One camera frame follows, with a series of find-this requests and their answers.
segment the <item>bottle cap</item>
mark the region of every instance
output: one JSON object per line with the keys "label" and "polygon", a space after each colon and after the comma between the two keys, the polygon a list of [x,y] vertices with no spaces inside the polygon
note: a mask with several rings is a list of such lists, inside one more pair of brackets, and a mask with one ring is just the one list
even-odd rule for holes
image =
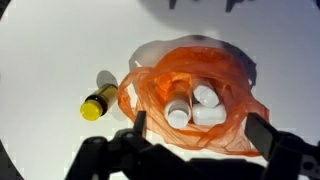
{"label": "bottle cap", "polygon": [[188,103],[176,101],[168,104],[166,109],[166,119],[171,127],[181,129],[187,126],[191,118],[191,109]]}
{"label": "bottle cap", "polygon": [[211,88],[199,85],[193,90],[195,98],[206,107],[215,107],[219,103],[217,94]]}
{"label": "bottle cap", "polygon": [[81,115],[88,121],[97,120],[102,114],[101,105],[95,100],[88,100],[84,102],[80,108]]}

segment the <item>white table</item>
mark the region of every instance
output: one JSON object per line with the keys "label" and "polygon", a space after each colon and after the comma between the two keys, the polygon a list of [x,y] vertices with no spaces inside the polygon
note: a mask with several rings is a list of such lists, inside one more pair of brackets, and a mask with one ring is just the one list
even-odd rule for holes
{"label": "white table", "polygon": [[[0,138],[27,180],[63,179],[82,141],[131,127],[117,106],[96,122],[79,106],[109,70],[118,83],[135,50],[190,34],[230,42],[257,63],[255,97],[272,124],[320,139],[320,11],[311,1],[13,0],[0,22]],[[164,143],[148,132],[152,143]],[[167,146],[185,160],[230,157]],[[261,157],[247,158],[265,164]]]}

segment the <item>yellow bottle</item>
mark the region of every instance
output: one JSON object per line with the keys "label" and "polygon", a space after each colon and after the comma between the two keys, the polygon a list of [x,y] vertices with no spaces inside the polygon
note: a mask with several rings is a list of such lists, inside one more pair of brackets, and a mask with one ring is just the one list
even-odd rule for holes
{"label": "yellow bottle", "polygon": [[86,98],[80,108],[81,115],[88,121],[95,121],[110,109],[116,99],[117,87],[105,84]]}

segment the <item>orange plastic bag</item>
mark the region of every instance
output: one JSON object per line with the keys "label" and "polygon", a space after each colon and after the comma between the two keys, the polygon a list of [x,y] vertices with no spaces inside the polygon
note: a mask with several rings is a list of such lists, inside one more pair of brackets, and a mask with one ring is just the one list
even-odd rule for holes
{"label": "orange plastic bag", "polygon": [[[223,124],[198,126],[192,121],[184,129],[174,129],[163,115],[165,103],[158,89],[165,87],[159,77],[188,78],[196,75],[209,78],[225,106],[227,117]],[[130,105],[127,87],[136,82],[136,107]],[[248,112],[256,112],[268,121],[269,110],[254,99],[248,77],[242,65],[224,50],[207,47],[181,47],[165,55],[155,67],[139,67],[130,72],[118,89],[120,109],[132,121],[139,110],[147,111],[147,127],[161,135],[166,143],[184,149],[257,156],[241,126]]]}

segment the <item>small bottle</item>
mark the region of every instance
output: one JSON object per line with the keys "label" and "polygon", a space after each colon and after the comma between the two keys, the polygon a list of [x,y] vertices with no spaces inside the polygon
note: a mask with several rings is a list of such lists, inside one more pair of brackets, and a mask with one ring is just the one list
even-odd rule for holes
{"label": "small bottle", "polygon": [[191,119],[191,86],[185,81],[172,82],[166,100],[164,115],[169,125],[176,129],[187,126]]}
{"label": "small bottle", "polygon": [[193,78],[192,88],[194,97],[202,105],[214,108],[217,104],[219,104],[219,98],[207,79]]}
{"label": "small bottle", "polygon": [[117,87],[105,84],[88,96],[80,108],[81,115],[88,121],[103,116],[117,99]]}
{"label": "small bottle", "polygon": [[193,122],[202,126],[214,126],[221,124],[226,119],[226,110],[223,105],[209,108],[202,104],[194,104],[192,107]]}

